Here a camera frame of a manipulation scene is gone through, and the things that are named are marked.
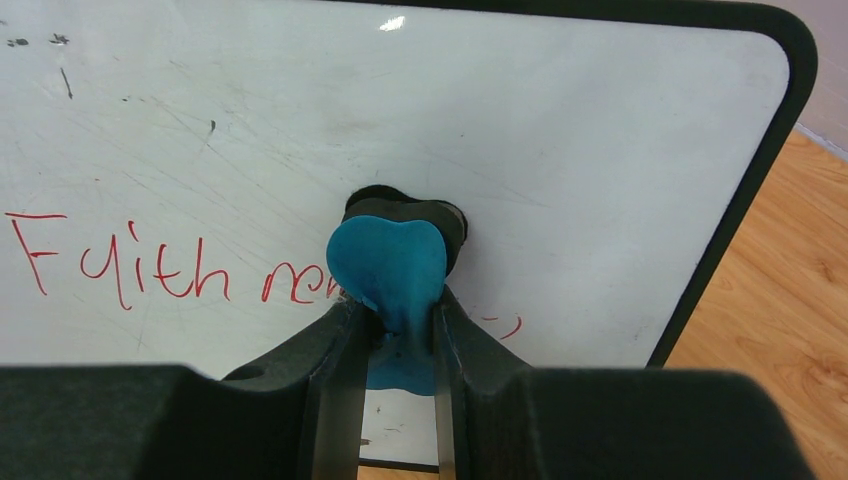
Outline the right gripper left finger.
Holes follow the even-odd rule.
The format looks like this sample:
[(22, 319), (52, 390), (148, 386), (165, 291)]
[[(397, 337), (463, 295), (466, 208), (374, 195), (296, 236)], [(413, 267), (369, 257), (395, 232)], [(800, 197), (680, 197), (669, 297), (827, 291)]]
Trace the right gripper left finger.
[(354, 479), (359, 465), (370, 315), (353, 301), (222, 380), (258, 401), (252, 437), (273, 479)]

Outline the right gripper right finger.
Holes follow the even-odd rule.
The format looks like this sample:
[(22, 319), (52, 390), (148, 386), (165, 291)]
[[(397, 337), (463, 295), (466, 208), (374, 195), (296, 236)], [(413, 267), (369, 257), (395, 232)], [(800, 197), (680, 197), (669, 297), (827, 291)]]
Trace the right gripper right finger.
[(442, 479), (512, 479), (526, 463), (529, 365), (475, 323), (446, 287), (432, 309)]

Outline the blue eraser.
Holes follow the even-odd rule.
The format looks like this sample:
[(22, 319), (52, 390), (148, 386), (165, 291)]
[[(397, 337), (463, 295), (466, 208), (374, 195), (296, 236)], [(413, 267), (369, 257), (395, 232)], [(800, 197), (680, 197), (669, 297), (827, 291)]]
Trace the blue eraser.
[(326, 262), (346, 296), (377, 317), (368, 389), (434, 394), (431, 311), (467, 236), (465, 214), (445, 200), (370, 185), (346, 201)]

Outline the small whiteboard black frame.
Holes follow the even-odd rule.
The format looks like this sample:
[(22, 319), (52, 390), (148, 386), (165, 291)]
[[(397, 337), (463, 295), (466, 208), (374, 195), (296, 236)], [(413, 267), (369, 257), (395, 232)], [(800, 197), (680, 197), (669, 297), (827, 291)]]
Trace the small whiteboard black frame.
[[(352, 300), (326, 247), (387, 185), (467, 218), (512, 479), (809, 479), (756, 382), (665, 361), (817, 69), (750, 2), (5, 1), (1, 475), (273, 479), (222, 380)], [(359, 464), (440, 473), (436, 382), (368, 363)]]

